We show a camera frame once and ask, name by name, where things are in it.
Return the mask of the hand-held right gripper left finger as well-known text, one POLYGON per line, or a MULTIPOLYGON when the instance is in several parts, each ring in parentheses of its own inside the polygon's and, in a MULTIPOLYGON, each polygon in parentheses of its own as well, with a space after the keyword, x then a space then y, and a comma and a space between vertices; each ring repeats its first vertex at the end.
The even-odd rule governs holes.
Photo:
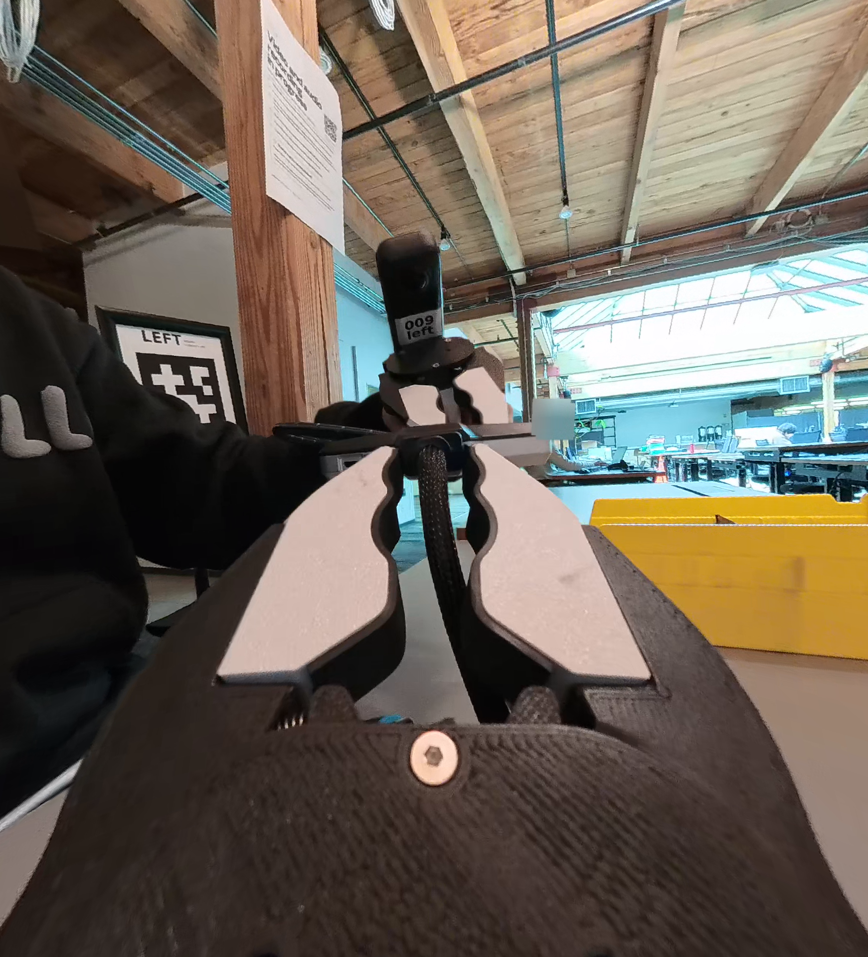
POLYGON ((403 472, 392 446, 331 478, 284 523, 217 669, 227 685, 363 699, 401 663, 406 625, 392 551, 403 472))

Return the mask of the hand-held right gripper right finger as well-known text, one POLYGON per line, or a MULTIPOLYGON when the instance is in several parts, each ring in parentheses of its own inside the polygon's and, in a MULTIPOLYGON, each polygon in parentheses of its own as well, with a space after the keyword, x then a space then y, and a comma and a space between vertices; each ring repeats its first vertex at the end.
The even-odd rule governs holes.
POLYGON ((461 647, 512 704, 530 686, 559 702, 585 687, 653 679, 588 532, 564 502, 489 445, 464 470, 469 569, 461 647))

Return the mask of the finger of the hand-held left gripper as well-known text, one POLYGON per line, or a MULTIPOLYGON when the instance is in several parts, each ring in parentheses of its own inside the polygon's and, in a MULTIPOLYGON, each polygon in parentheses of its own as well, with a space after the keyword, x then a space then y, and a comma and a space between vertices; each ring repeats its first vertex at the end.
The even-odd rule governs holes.
POLYGON ((468 427, 513 424, 512 407, 504 390, 480 366, 465 369, 440 389, 438 406, 448 423, 468 427))
POLYGON ((432 427, 443 425, 440 392, 433 386, 411 385, 397 392, 396 417, 398 428, 432 427))

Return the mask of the person's left forearm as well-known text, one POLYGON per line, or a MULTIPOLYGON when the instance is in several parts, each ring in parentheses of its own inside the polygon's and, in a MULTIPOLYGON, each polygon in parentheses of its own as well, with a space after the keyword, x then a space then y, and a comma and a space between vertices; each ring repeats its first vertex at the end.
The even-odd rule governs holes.
POLYGON ((327 482, 315 447, 203 424, 169 396, 151 400, 144 427, 108 465, 142 559, 228 568, 327 482))

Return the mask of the yellow storage bin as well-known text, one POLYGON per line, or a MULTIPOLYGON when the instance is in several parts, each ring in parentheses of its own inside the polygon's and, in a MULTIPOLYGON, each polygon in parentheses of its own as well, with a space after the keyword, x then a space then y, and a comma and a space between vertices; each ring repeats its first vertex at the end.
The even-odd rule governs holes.
POLYGON ((868 495, 601 498, 590 523, 712 644, 868 661, 868 495))

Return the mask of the white paper notice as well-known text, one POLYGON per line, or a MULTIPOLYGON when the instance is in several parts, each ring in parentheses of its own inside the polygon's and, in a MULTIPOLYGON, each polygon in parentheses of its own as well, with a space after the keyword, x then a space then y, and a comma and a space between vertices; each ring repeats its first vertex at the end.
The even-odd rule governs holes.
POLYGON ((265 193, 345 250, 339 98, 274 2, 260 2, 265 193))

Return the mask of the framed marker poster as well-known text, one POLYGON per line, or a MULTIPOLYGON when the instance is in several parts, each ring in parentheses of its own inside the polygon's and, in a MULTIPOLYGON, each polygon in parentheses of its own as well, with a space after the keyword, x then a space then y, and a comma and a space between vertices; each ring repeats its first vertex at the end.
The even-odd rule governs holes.
POLYGON ((233 335, 226 326, 96 306, 109 346, 146 387, 186 403, 202 424, 248 431, 233 335))

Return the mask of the person in black sweatshirt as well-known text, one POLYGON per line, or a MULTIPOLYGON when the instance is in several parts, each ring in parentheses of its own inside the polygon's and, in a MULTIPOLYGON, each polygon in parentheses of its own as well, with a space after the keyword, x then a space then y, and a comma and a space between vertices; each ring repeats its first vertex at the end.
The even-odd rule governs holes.
POLYGON ((140 666, 149 597, 108 465, 153 394, 0 267, 0 819, 84 755, 140 666))

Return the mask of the row of office desks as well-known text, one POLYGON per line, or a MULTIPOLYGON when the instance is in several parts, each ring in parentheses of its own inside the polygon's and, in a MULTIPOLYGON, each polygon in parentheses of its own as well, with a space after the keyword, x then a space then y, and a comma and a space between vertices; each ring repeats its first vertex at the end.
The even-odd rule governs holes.
POLYGON ((653 456, 667 480, 715 483, 754 493, 833 496, 853 502, 868 494, 868 442, 757 447, 734 452, 664 452, 653 456))

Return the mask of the wooden post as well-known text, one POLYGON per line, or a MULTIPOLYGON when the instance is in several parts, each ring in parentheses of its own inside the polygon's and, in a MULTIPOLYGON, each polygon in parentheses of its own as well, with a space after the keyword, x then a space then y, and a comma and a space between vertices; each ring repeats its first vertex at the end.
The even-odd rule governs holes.
POLYGON ((332 246, 266 193, 260 2, 215 1, 249 430, 311 422, 343 396, 332 246))

